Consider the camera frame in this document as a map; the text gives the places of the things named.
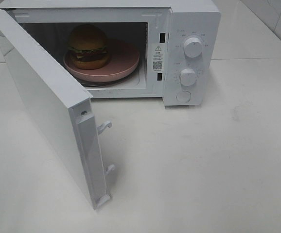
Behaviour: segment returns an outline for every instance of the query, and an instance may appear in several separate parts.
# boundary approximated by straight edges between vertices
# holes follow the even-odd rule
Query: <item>timer knob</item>
[[[183,86],[191,86],[197,80],[198,74],[193,69],[184,69],[179,74],[180,83]]]
[[[202,53],[203,42],[197,37],[190,37],[184,42],[184,52],[187,57],[197,57]]]

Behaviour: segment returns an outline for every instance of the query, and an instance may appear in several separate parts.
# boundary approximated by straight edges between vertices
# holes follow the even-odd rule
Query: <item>qr code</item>
[[[162,62],[154,62],[154,68],[153,69],[162,69]]]

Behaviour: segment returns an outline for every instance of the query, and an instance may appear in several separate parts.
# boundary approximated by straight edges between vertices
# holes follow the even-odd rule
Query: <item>microwave door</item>
[[[91,95],[6,11],[0,49],[22,102],[94,209],[107,201]]]

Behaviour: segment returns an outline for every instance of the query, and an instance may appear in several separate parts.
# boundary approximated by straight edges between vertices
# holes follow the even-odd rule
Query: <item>sticker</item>
[[[152,44],[152,70],[162,72],[164,70],[164,43]]]

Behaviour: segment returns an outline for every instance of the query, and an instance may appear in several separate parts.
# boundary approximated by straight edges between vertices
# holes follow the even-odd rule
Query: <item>microwave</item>
[[[220,21],[211,0],[5,0],[0,50],[18,93],[94,209],[110,199],[92,98],[162,98],[198,105],[205,94]],[[64,63],[73,28],[92,24],[133,44],[138,64],[119,82],[75,79]]]

